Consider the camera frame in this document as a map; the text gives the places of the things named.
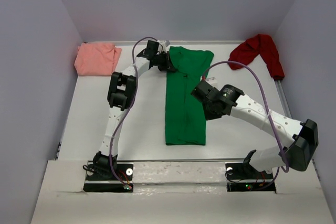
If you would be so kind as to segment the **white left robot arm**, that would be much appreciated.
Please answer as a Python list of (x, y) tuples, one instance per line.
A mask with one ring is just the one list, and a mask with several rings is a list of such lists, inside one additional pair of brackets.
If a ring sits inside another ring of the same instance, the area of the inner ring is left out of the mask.
[(122, 125), (134, 105), (139, 78), (152, 67), (163, 72), (175, 72), (169, 55), (170, 42), (145, 37), (132, 48), (132, 64), (111, 75), (107, 101), (109, 118), (101, 146), (93, 159), (83, 165), (88, 175), (97, 174), (103, 179), (115, 178), (126, 190), (131, 184), (117, 174), (119, 137)]

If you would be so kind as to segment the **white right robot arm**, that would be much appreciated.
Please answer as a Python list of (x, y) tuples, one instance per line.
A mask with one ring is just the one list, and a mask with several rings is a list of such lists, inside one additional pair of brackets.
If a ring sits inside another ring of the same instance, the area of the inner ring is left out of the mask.
[(276, 147), (252, 150), (247, 154), (240, 167), (240, 172), (246, 177), (253, 178), (278, 167), (299, 172), (307, 170), (319, 144), (315, 121), (307, 119), (301, 122), (266, 109), (241, 89), (229, 84), (219, 90), (202, 80), (191, 95), (202, 104), (206, 120), (232, 116), (276, 139)]

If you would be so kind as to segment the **red t-shirt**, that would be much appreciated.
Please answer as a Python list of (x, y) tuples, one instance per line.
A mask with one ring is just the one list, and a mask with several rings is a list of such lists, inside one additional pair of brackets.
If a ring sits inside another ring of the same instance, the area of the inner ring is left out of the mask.
[(230, 53), (229, 61), (249, 65), (257, 56), (261, 56), (274, 80), (284, 79), (285, 73), (280, 63), (279, 52), (269, 35), (258, 34), (245, 40)]

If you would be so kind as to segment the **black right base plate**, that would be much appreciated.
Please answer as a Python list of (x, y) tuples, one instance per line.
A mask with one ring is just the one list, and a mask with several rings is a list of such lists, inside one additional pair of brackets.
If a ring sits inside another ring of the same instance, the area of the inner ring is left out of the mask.
[(276, 192), (273, 174), (258, 172), (254, 169), (245, 170), (243, 163), (226, 163), (226, 189), (229, 193), (248, 191)]

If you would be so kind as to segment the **green t-shirt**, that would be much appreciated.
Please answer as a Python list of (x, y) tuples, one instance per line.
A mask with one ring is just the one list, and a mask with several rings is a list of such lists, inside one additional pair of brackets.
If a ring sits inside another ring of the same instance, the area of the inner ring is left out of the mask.
[(176, 71), (166, 74), (165, 143), (204, 146), (206, 120), (203, 107), (191, 92), (211, 65), (214, 54), (184, 47), (171, 47), (169, 54)]

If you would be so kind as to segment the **folded pink t-shirt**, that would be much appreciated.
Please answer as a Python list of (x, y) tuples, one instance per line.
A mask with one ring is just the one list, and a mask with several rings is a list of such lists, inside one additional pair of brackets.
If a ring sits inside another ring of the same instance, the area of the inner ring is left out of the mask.
[(78, 76), (110, 76), (122, 49), (111, 42), (82, 43), (77, 47), (74, 67)]

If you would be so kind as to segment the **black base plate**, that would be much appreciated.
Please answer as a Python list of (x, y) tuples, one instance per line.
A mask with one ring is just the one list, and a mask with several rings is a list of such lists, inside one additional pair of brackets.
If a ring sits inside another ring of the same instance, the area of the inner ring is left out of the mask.
[(226, 163), (226, 189), (229, 193), (248, 191), (276, 192), (273, 174), (258, 172), (254, 169), (245, 170), (243, 163)]
[(84, 164), (82, 168), (86, 171), (83, 190), (87, 193), (132, 193), (133, 172), (132, 163), (118, 163), (115, 171), (106, 172), (94, 168), (92, 162)]

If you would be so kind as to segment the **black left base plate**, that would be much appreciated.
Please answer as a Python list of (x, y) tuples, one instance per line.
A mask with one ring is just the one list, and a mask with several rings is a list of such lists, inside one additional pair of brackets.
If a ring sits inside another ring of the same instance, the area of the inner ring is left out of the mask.
[(132, 163), (118, 163), (115, 171), (106, 172), (94, 168), (92, 162), (84, 164), (82, 168), (86, 171), (83, 190), (87, 193), (132, 193), (133, 172)]

